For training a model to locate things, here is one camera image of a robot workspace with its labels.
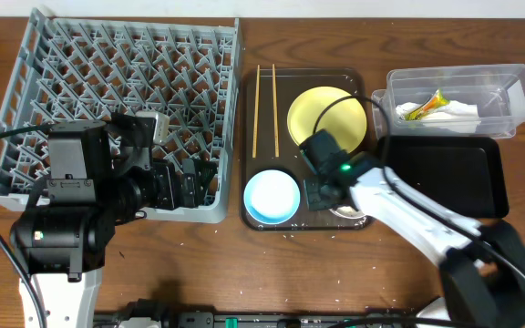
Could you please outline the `yellow round plate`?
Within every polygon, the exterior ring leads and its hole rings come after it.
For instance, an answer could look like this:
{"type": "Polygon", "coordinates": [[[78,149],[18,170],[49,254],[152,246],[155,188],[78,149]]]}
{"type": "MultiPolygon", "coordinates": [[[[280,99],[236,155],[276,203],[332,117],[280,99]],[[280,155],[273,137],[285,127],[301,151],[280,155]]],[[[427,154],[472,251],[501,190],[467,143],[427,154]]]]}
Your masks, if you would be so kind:
{"type": "MultiPolygon", "coordinates": [[[[337,87],[314,87],[299,95],[289,108],[287,127],[294,143],[300,145],[313,134],[321,112],[349,93],[337,87]]],[[[321,118],[317,130],[327,130],[338,145],[353,152],[362,143],[367,120],[363,106],[355,99],[344,100],[330,108],[321,118]]]]}

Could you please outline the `white paper napkin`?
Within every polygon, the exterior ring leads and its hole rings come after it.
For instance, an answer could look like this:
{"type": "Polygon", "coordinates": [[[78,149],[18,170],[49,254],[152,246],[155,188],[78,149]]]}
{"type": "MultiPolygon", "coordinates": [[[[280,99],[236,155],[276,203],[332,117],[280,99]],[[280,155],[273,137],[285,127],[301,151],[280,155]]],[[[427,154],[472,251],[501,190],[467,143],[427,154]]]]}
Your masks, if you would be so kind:
{"type": "Polygon", "coordinates": [[[404,115],[417,109],[419,104],[407,102],[396,106],[393,128],[397,134],[406,135],[455,135],[473,134],[480,124],[477,105],[450,100],[443,107],[433,108],[417,120],[405,120],[404,115]]]}

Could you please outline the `pale pink bowl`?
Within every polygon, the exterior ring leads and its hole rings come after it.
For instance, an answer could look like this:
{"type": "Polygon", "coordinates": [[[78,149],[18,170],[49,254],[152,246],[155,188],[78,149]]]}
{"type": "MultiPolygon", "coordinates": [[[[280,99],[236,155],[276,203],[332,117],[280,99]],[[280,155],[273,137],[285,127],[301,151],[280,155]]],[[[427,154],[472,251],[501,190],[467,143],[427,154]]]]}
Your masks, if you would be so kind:
{"type": "Polygon", "coordinates": [[[336,217],[347,220],[360,220],[365,217],[361,210],[356,210],[354,207],[347,205],[333,207],[330,209],[330,212],[336,217]]]}

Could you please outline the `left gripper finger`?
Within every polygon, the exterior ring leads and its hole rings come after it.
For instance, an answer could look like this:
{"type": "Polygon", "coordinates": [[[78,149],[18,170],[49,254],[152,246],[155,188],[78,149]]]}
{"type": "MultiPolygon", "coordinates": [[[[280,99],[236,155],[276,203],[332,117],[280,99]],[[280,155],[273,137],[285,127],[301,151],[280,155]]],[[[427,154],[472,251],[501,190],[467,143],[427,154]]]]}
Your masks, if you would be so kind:
{"type": "Polygon", "coordinates": [[[210,183],[217,174],[217,165],[201,159],[184,159],[182,161],[182,172],[182,176],[195,176],[198,186],[199,205],[203,205],[210,183]]]}
{"type": "Polygon", "coordinates": [[[199,205],[197,180],[194,175],[183,175],[180,178],[181,206],[196,208],[199,205]]]}

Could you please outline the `green orange snack wrapper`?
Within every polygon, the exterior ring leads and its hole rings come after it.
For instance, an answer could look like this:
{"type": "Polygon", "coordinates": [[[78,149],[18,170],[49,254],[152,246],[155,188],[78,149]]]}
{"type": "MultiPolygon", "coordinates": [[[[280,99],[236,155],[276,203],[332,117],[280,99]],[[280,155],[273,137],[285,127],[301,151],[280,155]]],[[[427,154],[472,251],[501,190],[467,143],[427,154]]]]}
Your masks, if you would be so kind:
{"type": "Polygon", "coordinates": [[[408,121],[420,120],[431,114],[434,110],[444,107],[449,103],[450,101],[446,99],[441,90],[438,89],[425,103],[404,114],[403,119],[408,121]]]}

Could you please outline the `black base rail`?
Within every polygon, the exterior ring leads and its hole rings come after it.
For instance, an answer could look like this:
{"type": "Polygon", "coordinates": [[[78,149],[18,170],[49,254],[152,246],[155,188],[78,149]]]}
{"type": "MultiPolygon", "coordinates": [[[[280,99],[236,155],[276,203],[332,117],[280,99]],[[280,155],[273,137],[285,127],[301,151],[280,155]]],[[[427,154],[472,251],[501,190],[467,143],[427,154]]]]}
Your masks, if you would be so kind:
{"type": "Polygon", "coordinates": [[[139,299],[118,312],[97,312],[94,327],[163,327],[163,328],[321,328],[339,323],[371,319],[371,327],[408,327],[408,323],[389,322],[392,318],[410,317],[411,313],[375,310],[366,313],[270,313],[219,312],[209,305],[169,305],[139,299]]]}

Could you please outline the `wooden chopstick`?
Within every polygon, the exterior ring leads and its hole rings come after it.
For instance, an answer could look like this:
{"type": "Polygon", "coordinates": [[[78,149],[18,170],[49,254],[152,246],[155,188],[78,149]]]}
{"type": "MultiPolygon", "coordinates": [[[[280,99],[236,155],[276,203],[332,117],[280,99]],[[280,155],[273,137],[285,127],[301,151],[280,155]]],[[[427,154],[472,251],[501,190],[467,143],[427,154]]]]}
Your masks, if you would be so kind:
{"type": "Polygon", "coordinates": [[[279,141],[279,119],[278,119],[278,99],[277,99],[277,83],[276,83],[276,67],[272,64],[272,88],[273,88],[273,140],[274,140],[274,156],[280,156],[280,141],[279,141]]]}
{"type": "Polygon", "coordinates": [[[259,64],[256,67],[255,94],[254,94],[254,110],[253,110],[254,117],[253,117],[253,131],[252,131],[252,158],[253,159],[256,159],[256,156],[257,156],[260,78],[261,78],[261,66],[259,64]]]}

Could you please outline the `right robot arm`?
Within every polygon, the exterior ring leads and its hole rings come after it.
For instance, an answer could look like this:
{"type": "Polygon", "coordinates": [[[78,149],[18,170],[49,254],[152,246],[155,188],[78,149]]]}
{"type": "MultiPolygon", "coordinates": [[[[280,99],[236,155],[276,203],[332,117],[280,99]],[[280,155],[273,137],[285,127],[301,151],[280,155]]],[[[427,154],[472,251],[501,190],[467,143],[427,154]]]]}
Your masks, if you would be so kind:
{"type": "Polygon", "coordinates": [[[434,264],[443,296],[413,316],[360,318],[369,324],[521,327],[525,324],[525,246],[505,221],[484,225],[412,188],[380,157],[341,149],[322,129],[299,146],[313,176],[304,182],[310,210],[345,201],[384,223],[434,264]]]}

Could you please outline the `black rectangular tray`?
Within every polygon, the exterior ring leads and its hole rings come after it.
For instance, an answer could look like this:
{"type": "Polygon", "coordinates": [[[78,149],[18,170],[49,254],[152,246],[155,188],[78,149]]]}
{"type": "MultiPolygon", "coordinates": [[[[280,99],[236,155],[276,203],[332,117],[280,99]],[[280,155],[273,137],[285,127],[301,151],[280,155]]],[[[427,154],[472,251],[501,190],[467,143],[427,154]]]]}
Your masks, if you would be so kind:
{"type": "Polygon", "coordinates": [[[510,212],[499,144],[488,137],[393,136],[386,165],[414,189],[463,216],[510,212]]]}

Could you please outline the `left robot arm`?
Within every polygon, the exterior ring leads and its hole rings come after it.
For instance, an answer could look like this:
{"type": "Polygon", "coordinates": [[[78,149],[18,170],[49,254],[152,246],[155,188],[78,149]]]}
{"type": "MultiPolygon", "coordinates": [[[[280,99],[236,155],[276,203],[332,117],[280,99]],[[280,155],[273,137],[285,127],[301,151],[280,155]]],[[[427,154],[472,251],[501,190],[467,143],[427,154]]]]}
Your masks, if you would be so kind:
{"type": "Polygon", "coordinates": [[[109,121],[58,123],[49,131],[50,174],[36,182],[10,240],[50,327],[90,327],[106,247],[119,225],[147,209],[203,204],[216,164],[154,159],[169,119],[114,113],[109,121]]]}

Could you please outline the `grey plastic dish rack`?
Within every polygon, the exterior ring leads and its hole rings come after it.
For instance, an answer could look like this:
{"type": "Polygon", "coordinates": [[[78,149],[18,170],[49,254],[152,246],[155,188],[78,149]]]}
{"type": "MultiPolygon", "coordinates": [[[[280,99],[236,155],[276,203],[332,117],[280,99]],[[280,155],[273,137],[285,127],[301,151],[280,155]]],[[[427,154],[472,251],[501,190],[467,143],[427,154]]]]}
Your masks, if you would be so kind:
{"type": "Polygon", "coordinates": [[[228,212],[233,131],[241,78],[242,31],[124,21],[50,19],[34,10],[0,108],[0,205],[25,208],[49,172],[40,124],[158,111],[170,118],[156,159],[218,167],[200,206],[149,210],[152,220],[218,223],[228,212]]]}

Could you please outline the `light blue bowl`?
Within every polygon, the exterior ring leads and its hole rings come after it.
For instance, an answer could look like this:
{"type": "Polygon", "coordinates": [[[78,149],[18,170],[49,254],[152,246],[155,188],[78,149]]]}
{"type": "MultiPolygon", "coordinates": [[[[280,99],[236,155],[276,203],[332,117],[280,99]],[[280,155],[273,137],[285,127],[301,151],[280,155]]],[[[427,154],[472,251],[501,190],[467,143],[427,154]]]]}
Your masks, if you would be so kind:
{"type": "Polygon", "coordinates": [[[298,211],[301,191],[289,174],[267,169],[250,178],[243,191],[243,205],[248,214],[261,224],[277,225],[298,211]]]}

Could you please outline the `clear plastic waste bin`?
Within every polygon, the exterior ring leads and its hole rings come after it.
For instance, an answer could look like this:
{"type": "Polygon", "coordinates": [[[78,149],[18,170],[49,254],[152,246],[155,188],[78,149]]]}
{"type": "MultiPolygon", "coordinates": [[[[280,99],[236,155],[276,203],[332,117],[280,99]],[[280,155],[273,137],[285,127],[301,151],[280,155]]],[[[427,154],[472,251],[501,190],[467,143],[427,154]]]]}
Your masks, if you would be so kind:
{"type": "Polygon", "coordinates": [[[480,124],[473,134],[439,136],[485,136],[511,138],[525,123],[525,65],[498,64],[457,67],[396,69],[388,73],[386,88],[372,93],[373,121],[381,138],[393,128],[396,106],[425,103],[438,89],[444,97],[468,105],[477,105],[480,124]]]}

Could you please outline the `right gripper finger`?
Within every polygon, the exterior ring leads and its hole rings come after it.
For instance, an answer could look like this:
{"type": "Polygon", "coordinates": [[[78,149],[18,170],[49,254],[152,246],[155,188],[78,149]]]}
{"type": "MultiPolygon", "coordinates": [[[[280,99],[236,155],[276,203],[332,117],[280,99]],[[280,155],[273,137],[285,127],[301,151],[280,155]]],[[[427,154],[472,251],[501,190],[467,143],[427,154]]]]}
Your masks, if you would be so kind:
{"type": "Polygon", "coordinates": [[[348,196],[348,190],[347,187],[341,187],[341,186],[331,186],[331,198],[334,203],[347,203],[349,196],[348,196]]]}
{"type": "Polygon", "coordinates": [[[328,210],[331,208],[329,198],[322,194],[323,183],[317,177],[304,180],[304,194],[309,211],[328,210]]]}

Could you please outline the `dark brown serving tray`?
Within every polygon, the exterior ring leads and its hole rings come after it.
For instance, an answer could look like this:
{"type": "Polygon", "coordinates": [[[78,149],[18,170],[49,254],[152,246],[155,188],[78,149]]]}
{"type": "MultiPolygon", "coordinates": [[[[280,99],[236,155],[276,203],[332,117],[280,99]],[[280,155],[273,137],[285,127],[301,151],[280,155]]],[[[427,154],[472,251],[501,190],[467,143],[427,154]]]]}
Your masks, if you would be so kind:
{"type": "MultiPolygon", "coordinates": [[[[364,80],[351,68],[278,68],[276,70],[280,156],[274,156],[273,140],[273,88],[272,70],[261,70],[260,101],[258,118],[257,156],[252,158],[252,131],[256,71],[251,71],[244,82],[242,92],[242,150],[241,188],[256,173],[266,169],[286,172],[304,192],[304,179],[313,175],[301,158],[298,146],[290,137],[287,114],[294,100],[304,91],[313,87],[337,87],[349,94],[365,94],[364,80]]],[[[306,197],[301,196],[298,211],[288,221],[277,224],[261,224],[251,217],[241,203],[241,219],[245,225],[256,231],[359,231],[373,222],[370,217],[347,220],[336,217],[330,210],[309,211],[306,197]]]]}

